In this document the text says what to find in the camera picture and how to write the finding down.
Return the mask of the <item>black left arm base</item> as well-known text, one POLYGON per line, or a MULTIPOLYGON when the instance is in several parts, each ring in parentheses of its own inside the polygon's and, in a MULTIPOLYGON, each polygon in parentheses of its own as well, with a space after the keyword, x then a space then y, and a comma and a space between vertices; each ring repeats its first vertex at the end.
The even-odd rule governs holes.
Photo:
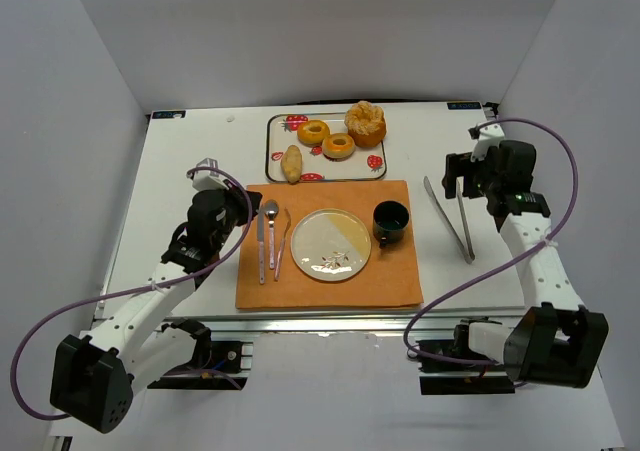
POLYGON ((205 325, 192 319, 164 323, 155 332, 187 333, 195 343, 186 363, 167 371, 147 386, 157 390, 241 391, 246 385, 253 348, 249 342, 218 338, 205 325))

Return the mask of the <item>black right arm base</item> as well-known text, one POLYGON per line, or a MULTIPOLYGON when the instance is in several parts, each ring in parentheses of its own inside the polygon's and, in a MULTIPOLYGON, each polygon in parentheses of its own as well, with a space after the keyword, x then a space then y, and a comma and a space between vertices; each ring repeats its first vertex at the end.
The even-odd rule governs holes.
MULTIPOLYGON (((451 357, 469 361, 485 361, 487 357, 470 350, 469 325, 473 322, 496 321, 463 319, 457 324, 450 339, 423 339, 417 342, 421 352, 437 357, 451 357)), ((478 365, 435 360, 407 351, 407 358, 418 364, 420 392, 423 396, 509 395, 517 386, 504 372, 502 365, 478 365)))

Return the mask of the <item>yellow ring donut front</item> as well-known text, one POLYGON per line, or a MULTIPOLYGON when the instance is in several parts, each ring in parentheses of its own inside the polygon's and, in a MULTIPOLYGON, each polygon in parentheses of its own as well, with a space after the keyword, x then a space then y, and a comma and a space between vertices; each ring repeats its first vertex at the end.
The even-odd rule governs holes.
POLYGON ((356 145, 348 133, 334 133, 328 135, 322 142, 322 152, 330 159, 341 160, 350 157, 356 145))

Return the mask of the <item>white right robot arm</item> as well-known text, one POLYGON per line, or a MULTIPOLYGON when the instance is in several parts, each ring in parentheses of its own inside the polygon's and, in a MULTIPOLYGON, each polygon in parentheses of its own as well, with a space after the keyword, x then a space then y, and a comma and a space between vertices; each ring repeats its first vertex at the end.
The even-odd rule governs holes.
POLYGON ((527 309, 514 328, 491 320, 457 326, 465 353, 503 366, 513 381, 570 388, 588 385, 609 326, 586 308, 552 246, 550 210, 531 189, 533 145, 505 140, 478 157, 449 154, 442 185, 448 199, 484 197, 487 210, 512 256, 527 309))

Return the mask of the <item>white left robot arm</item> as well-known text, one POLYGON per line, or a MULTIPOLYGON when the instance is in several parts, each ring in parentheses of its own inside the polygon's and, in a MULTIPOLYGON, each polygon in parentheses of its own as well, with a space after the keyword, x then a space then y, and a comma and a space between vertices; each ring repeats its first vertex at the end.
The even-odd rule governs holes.
POLYGON ((205 367, 212 354, 210 330, 193 319, 166 319, 209 276, 231 232, 257 216, 261 200, 261 193, 236 187, 197 192, 149 279, 149 291, 128 298, 85 336, 69 335, 59 344, 51 404, 106 434, 148 385, 173 370, 205 367))

